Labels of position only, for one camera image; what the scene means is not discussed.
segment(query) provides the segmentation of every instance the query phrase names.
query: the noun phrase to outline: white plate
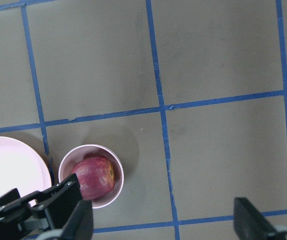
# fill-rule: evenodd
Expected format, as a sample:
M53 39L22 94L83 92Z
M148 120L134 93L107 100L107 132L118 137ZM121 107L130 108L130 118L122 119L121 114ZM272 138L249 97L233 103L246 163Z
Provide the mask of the white plate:
M17 188L23 197L51 185L48 168L35 150L22 141L0 136L0 196Z

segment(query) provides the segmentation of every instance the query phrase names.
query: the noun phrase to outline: bowl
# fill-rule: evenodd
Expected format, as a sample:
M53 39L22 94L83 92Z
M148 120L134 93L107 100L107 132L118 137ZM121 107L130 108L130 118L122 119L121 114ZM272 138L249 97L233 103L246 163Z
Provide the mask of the bowl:
M84 160L85 158L95 156L104 156L110 160L114 170L114 179L115 179L115 184L112 191L108 192L102 197L92 200L92 208L99 209L108 206L113 201L115 201L119 196L119 194L121 193L124 185L125 176L123 166L119 158L113 151L111 151L109 148L105 146L97 144L85 144L77 146L71 151L69 151L62 159L59 166L58 178L59 182L63 181L66 177L68 177L71 174L73 167L77 163Z

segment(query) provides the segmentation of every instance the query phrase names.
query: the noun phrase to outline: bowl rim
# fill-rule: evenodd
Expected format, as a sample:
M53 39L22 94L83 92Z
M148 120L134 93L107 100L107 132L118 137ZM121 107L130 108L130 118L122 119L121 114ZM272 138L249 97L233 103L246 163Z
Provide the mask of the bowl rim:
M92 206L93 209L100 209L100 208L103 208L103 207L106 207L108 206L109 204L111 204L113 201L115 201L117 199L117 197L120 195L122 189L123 189L123 186L124 186L124 181L125 181L125 175L124 175L124 169L123 169L123 165L120 161L120 159L118 158L118 156L111 150L109 149L108 147L106 146L103 146L103 145L99 145L99 144L84 144L84 145L79 145L79 146L76 146L75 148L71 149L64 157L63 159L61 160L61 163L60 163L60 166L59 166L59 170L58 170L58 180L59 182L61 182L63 179L61 179L61 175L60 175L60 172L61 172L61 169L62 169L62 166L63 166L63 163L65 162L65 160L67 159L67 157L74 151L76 151L77 149L80 149L80 148L85 148L85 147L97 147L97 148L100 148L100 149L103 149L105 151L107 151L108 153L110 153L113 158L117 161L119 167L120 167L120 171L121 171L121 184L120 184L120 188L119 188L119 191L118 193L113 197L113 199L111 199L109 202L103 204L103 205L99 205L99 206Z

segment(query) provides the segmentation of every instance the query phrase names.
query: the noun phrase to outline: red apple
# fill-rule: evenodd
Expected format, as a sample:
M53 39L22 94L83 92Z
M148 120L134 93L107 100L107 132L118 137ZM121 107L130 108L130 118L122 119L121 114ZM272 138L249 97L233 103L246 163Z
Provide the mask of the red apple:
M73 167L72 173L77 175L84 200L102 197L115 187L113 165L104 156L85 158Z

